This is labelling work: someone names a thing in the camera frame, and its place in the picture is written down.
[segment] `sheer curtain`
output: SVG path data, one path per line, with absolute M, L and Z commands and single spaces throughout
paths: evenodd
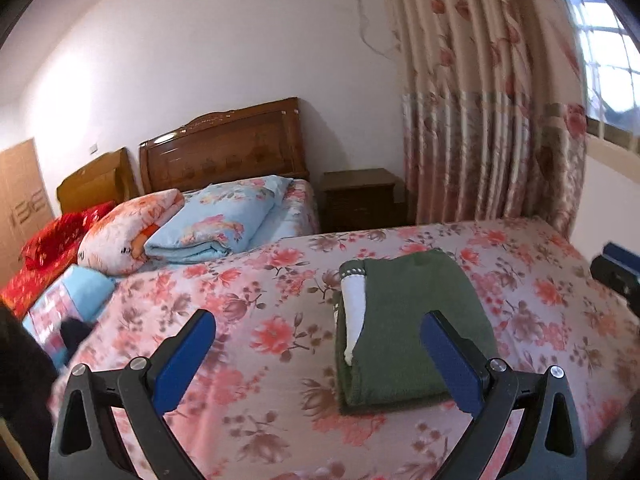
M 563 0 L 393 0 L 409 220 L 540 215 L 568 236 L 586 118 Z

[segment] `nightstand top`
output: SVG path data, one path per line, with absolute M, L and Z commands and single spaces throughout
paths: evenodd
M 332 171 L 325 173 L 320 182 L 322 191 L 353 189 L 359 187 L 394 186 L 396 177 L 383 168 L 372 170 Z

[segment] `folded green garment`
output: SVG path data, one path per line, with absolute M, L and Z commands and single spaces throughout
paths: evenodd
M 335 341 L 343 412 L 425 404 L 447 395 L 444 380 L 420 343 L 420 324 L 431 310 L 441 311 L 485 356 L 498 355 L 494 330 L 473 285 L 441 250 L 357 264 L 366 270 L 367 309 L 351 367 L 344 361 L 346 324 L 342 298 L 338 302 Z

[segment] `window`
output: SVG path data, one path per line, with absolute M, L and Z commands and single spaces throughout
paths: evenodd
M 604 0 L 566 0 L 586 78 L 588 131 L 640 154 L 640 53 Z

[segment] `light blue floral blanket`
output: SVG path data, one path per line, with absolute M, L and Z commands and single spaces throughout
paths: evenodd
M 213 184 L 145 243 L 150 258 L 178 264 L 215 260 L 246 250 L 265 216 L 282 202 L 290 178 L 275 175 Z

